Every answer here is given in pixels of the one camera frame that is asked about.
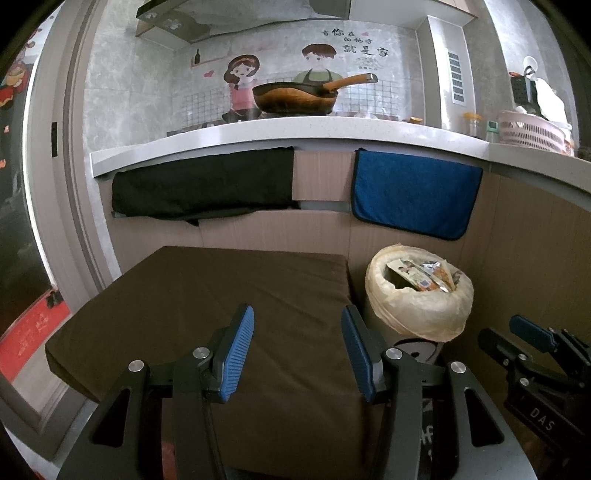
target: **wooden pan handle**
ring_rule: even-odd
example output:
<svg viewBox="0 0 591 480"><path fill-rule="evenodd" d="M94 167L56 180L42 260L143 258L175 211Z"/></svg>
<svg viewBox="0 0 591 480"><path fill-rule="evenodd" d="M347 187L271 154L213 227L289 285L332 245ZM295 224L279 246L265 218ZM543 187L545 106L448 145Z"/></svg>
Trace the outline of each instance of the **wooden pan handle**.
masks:
<svg viewBox="0 0 591 480"><path fill-rule="evenodd" d="M334 92L342 87L348 87L349 85L359 85L361 83L376 83L378 77L375 73L362 73L361 75L353 75L352 77L346 77L344 79L335 80L334 82L328 82L323 87L329 92Z"/></svg>

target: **white cabinet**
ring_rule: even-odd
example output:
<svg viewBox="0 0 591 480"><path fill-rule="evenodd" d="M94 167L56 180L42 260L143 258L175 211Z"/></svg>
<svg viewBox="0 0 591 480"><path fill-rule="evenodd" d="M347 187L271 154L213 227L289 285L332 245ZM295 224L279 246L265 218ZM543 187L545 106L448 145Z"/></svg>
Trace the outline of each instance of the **white cabinet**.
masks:
<svg viewBox="0 0 591 480"><path fill-rule="evenodd" d="M463 27L474 15L469 0L351 0L350 20L396 25L416 30L427 18L440 18Z"/></svg>

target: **plastic basket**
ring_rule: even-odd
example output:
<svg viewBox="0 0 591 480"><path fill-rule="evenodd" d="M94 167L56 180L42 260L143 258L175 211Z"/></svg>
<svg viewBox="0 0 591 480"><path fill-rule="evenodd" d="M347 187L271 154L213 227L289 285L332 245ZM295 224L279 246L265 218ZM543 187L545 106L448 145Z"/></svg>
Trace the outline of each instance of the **plastic basket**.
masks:
<svg viewBox="0 0 591 480"><path fill-rule="evenodd" d="M502 143L564 153L564 132L548 120L528 113L501 112L498 121Z"/></svg>

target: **frying pan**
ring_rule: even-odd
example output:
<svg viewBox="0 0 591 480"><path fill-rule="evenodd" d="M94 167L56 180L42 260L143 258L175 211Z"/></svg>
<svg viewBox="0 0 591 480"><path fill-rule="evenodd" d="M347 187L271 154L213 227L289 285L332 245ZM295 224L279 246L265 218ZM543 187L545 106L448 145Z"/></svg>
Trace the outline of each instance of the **frying pan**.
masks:
<svg viewBox="0 0 591 480"><path fill-rule="evenodd" d="M333 82L314 85L300 82L274 82L252 89L255 102L264 112L279 115L328 115L332 112L337 90L349 85L376 83L374 73L363 73Z"/></svg>

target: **metal screw head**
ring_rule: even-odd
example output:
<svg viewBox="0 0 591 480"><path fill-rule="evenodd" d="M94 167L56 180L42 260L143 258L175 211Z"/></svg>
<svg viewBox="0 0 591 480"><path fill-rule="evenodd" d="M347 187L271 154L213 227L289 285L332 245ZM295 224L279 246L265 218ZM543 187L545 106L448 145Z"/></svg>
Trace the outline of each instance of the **metal screw head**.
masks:
<svg viewBox="0 0 591 480"><path fill-rule="evenodd" d="M457 374L462 374L466 372L466 365L464 365L462 362L452 362L450 367Z"/></svg>
<svg viewBox="0 0 591 480"><path fill-rule="evenodd" d="M193 356L195 358L199 358L200 360L203 358L207 358L210 353L211 352L209 351L209 348L207 348L206 346L200 346L193 350Z"/></svg>
<svg viewBox="0 0 591 480"><path fill-rule="evenodd" d="M127 367L130 372L139 372L144 367L144 363L141 360L134 360Z"/></svg>
<svg viewBox="0 0 591 480"><path fill-rule="evenodd" d="M402 358L402 351L397 348L388 348L386 356L392 360L400 360Z"/></svg>

